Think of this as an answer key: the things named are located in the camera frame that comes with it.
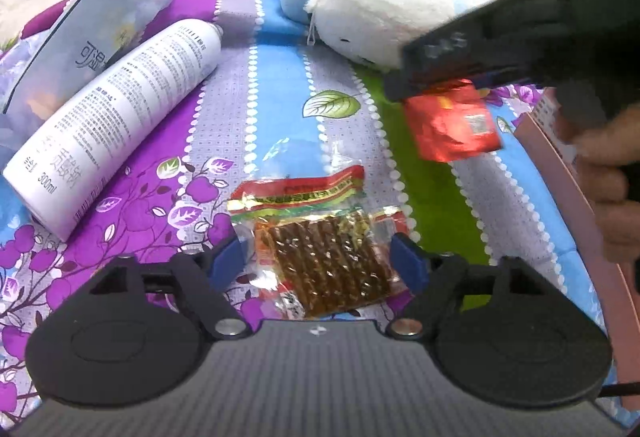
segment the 300ml label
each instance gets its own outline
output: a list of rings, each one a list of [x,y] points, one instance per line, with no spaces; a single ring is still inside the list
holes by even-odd
[[[44,172],[42,172],[40,177],[38,177],[38,182],[50,195],[53,195],[53,192],[56,191],[56,189],[58,189],[57,186],[53,186],[51,178]]]

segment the qr code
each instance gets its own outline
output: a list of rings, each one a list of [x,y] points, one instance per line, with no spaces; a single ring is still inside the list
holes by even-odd
[[[486,124],[486,117],[484,114],[465,116],[465,119],[474,134],[487,134],[489,132],[489,127]]]

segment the white spray can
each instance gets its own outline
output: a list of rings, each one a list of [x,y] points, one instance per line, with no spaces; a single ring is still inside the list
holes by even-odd
[[[2,174],[67,240],[127,157],[215,69],[222,30],[188,18],[134,49],[58,109]]]

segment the green stripe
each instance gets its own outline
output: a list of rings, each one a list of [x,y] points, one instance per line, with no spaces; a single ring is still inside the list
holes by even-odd
[[[386,100],[382,79],[375,72],[363,67],[355,70],[367,86],[385,125],[386,138],[406,186],[404,191],[414,209],[412,217],[421,236],[420,246],[434,253],[459,253],[472,263],[488,263],[477,220],[465,204],[450,166],[420,159],[402,106]]]

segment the snack package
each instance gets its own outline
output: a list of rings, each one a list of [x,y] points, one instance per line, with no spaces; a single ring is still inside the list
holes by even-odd
[[[388,208],[370,216],[363,182],[354,164],[326,177],[247,181],[232,193],[234,222],[254,233],[252,285],[282,318],[350,311],[404,288],[386,250],[406,230],[404,215]]]
[[[71,0],[2,97],[0,144],[19,148],[71,96],[125,54],[170,2]]]
[[[404,101],[423,159],[449,162],[500,148],[491,113],[469,80],[453,80]]]

